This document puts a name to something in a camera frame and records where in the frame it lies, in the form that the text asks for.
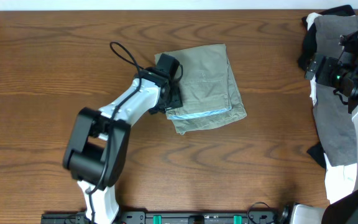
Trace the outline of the khaki green shorts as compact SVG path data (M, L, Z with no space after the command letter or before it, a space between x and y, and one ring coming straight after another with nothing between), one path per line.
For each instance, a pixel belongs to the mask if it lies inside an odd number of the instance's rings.
M183 106L166 112L178 134L220 128L247 116L225 44L166 54L183 65L177 71Z

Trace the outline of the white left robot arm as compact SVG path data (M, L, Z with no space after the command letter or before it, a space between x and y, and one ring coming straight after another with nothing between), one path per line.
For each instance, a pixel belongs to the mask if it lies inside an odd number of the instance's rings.
M182 105L179 80L143 70L131 86L98 110L77 114L63 156L63 167L80 186L90 223L113 223L119 213L114 185L126 161L131 128L146 113Z

